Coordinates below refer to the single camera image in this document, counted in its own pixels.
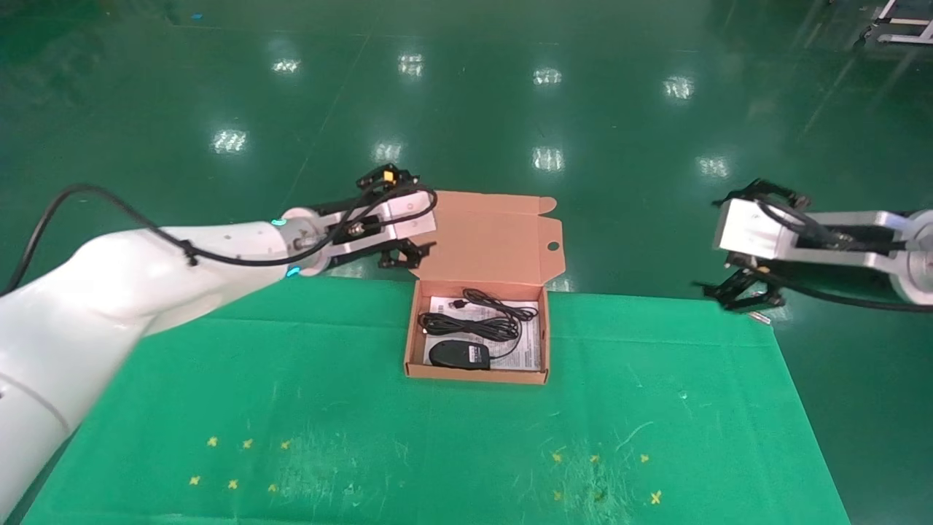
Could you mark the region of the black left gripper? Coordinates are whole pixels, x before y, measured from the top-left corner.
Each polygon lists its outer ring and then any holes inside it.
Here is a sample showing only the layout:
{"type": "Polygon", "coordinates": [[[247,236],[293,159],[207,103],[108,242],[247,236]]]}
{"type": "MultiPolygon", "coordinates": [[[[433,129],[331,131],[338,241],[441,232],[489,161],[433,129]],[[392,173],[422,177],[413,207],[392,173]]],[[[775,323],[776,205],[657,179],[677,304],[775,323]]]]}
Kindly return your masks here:
{"type": "MultiPolygon", "coordinates": [[[[362,192],[385,193],[394,188],[410,186],[418,182],[419,177],[414,176],[409,170],[399,168],[396,164],[382,164],[357,179],[356,186],[362,192]]],[[[379,267],[382,269],[418,269],[423,259],[429,256],[430,250],[436,245],[436,242],[419,245],[413,241],[384,241],[345,254],[334,255],[329,259],[329,271],[377,253],[380,253],[379,267]]]]}

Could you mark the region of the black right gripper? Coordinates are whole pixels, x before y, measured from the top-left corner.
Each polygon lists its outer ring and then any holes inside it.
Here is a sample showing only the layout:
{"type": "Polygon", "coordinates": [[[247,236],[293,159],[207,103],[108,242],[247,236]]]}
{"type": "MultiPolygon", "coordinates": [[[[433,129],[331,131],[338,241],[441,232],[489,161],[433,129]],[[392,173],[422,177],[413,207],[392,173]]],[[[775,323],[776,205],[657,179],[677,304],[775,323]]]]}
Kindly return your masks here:
{"type": "MultiPolygon", "coordinates": [[[[780,211],[803,211],[812,203],[809,196],[785,186],[755,179],[719,199],[719,209],[733,199],[756,201],[780,211]]],[[[782,287],[755,273],[757,260],[749,255],[728,255],[725,267],[734,273],[720,284],[694,281],[704,299],[714,301],[726,312],[761,313],[786,305],[782,287]]],[[[819,255],[815,260],[773,259],[773,275],[803,288],[835,293],[893,293],[893,282],[905,273],[905,259],[874,252],[819,255]]]]}

